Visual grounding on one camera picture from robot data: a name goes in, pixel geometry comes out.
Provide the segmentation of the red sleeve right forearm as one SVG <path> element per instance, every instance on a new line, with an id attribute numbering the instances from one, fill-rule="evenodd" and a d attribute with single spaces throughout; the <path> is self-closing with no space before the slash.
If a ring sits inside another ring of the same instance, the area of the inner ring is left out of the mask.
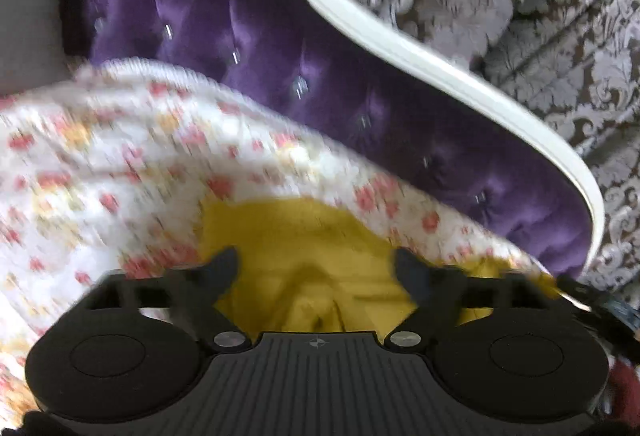
<path id="1" fill-rule="evenodd" d="M 625 359 L 611 364 L 608 388 L 611 413 L 602 426 L 603 435 L 639 434 L 639 368 Z"/>

